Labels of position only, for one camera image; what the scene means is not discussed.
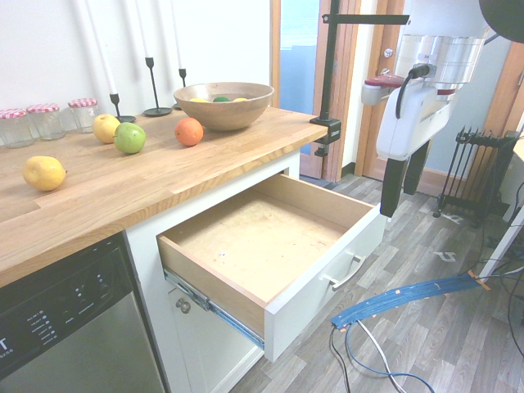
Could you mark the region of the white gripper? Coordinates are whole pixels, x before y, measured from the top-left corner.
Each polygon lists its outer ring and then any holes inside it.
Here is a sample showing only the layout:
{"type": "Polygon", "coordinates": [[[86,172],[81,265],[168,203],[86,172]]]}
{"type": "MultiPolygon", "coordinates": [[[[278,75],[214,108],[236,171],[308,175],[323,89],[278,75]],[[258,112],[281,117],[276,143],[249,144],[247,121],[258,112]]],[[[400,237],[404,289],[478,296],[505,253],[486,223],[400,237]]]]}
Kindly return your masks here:
{"type": "Polygon", "coordinates": [[[377,154],[388,159],[380,208],[386,217],[395,213],[403,181],[404,193],[413,195],[417,191],[431,145],[429,140],[445,127],[455,107],[455,101],[442,99],[436,88],[414,82],[404,90],[397,117],[399,93],[399,89],[394,90],[387,100],[376,142],[377,154]]]}

